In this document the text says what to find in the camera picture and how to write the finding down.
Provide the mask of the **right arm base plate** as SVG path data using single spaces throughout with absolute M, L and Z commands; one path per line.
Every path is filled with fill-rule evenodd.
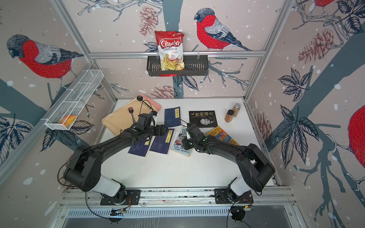
M 218 188 L 214 189 L 214 198 L 216 204 L 253 204 L 251 191 L 237 195 L 232 190 Z

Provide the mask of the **dark blue book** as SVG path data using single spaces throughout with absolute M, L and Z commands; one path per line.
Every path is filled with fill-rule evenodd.
M 138 142 L 131 146 L 128 153 L 140 157 L 146 157 L 147 152 L 149 151 L 150 143 L 151 137 L 147 137 L 142 142 Z
M 170 128 L 163 136 L 156 136 L 149 151 L 168 155 L 174 133 L 175 130 Z

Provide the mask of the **blue book yellow label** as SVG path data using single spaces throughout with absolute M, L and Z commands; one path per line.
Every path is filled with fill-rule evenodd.
M 164 110 L 164 125 L 168 128 L 181 125 L 180 107 Z

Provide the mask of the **grey striped cloth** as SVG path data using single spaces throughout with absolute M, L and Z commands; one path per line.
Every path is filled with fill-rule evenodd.
M 187 128 L 183 127 L 180 132 L 181 141 L 187 136 Z

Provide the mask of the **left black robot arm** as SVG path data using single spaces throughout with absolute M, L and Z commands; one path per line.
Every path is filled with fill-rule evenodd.
M 166 126 L 156 125 L 150 114 L 140 114 L 136 123 L 105 142 L 78 147 L 68 162 L 63 178 L 83 192 L 94 191 L 100 194 L 123 198 L 123 184 L 101 174 L 103 162 L 121 150 L 152 136 L 163 136 Z

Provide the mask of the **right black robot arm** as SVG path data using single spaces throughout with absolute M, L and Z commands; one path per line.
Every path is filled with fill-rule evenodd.
M 194 148 L 199 153 L 223 157 L 238 165 L 246 184 L 256 192 L 262 192 L 275 173 L 273 164 L 255 144 L 234 145 L 205 136 L 196 124 L 187 124 L 187 136 L 182 140 L 185 150 Z

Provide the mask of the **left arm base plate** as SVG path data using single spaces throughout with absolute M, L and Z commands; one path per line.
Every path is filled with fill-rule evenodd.
M 138 205 L 141 195 L 141 190 L 122 190 L 117 193 L 116 196 L 110 197 L 102 194 L 100 202 L 101 206 L 119 206 L 119 205 Z

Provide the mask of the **yellow orange treehouse book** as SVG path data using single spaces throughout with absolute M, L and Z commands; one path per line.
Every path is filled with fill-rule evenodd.
M 215 127 L 207 133 L 209 136 L 214 136 L 219 141 L 230 143 L 233 145 L 239 145 L 231 136 L 229 136 L 222 128 L 219 126 Z

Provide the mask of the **colourful treehouse book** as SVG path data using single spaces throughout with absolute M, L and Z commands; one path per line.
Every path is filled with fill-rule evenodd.
M 177 138 L 176 140 L 174 141 L 172 147 L 171 147 L 171 150 L 174 151 L 174 152 L 177 152 L 179 154 L 182 154 L 184 156 L 187 156 L 189 157 L 191 155 L 191 152 L 192 150 L 189 149 L 189 150 L 185 150 L 183 147 L 182 147 L 182 141 L 181 141 L 181 138 L 180 138 L 180 133 L 177 135 Z

